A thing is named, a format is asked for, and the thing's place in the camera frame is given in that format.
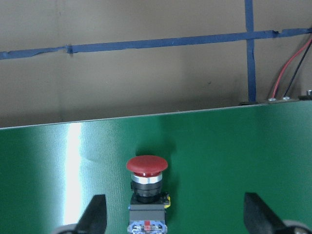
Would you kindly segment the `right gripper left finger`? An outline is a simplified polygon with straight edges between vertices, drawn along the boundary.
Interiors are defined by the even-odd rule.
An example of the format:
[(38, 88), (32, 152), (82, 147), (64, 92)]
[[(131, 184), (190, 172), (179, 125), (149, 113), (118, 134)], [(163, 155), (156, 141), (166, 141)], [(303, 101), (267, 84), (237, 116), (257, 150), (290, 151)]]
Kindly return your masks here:
[(94, 195), (74, 228), (75, 234), (104, 234), (107, 228), (106, 196)]

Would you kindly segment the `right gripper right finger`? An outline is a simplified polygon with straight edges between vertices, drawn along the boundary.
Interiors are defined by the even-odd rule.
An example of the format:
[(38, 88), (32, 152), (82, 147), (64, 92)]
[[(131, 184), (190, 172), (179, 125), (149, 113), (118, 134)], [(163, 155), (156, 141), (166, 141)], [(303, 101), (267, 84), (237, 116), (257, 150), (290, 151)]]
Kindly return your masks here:
[(290, 229), (257, 193), (245, 193), (243, 219), (250, 234), (290, 233)]

